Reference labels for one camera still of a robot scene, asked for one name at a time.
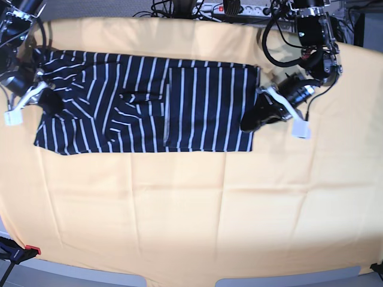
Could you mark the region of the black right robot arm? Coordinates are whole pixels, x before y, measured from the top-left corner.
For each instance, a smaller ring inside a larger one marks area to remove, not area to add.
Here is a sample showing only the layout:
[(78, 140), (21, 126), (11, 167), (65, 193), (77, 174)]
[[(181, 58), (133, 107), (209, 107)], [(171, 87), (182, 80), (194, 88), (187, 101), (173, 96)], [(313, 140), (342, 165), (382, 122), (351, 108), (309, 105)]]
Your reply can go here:
[(54, 84), (44, 78), (47, 35), (40, 15), (44, 1), (1, 1), (1, 90), (16, 115), (37, 105), (48, 115), (63, 110)]

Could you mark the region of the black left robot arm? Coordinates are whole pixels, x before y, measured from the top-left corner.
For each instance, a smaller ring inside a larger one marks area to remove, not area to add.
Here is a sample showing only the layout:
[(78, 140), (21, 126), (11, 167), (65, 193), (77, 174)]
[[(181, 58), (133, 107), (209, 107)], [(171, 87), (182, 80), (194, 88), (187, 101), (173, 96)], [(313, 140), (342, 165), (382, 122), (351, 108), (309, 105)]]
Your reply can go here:
[[(262, 36), (262, 50), (273, 65), (280, 68), (299, 66), (304, 73), (287, 75), (276, 86), (259, 87), (254, 107), (241, 120), (243, 132), (255, 132), (267, 124), (293, 121), (292, 135), (307, 139), (310, 136), (309, 114), (302, 114), (298, 107), (312, 105), (318, 98), (316, 88), (330, 90), (343, 72), (338, 61), (339, 46), (325, 7), (330, 1), (272, 1), (271, 18)], [(287, 62), (276, 60), (269, 52), (267, 40), (273, 25), (280, 18), (294, 17), (301, 56)]]

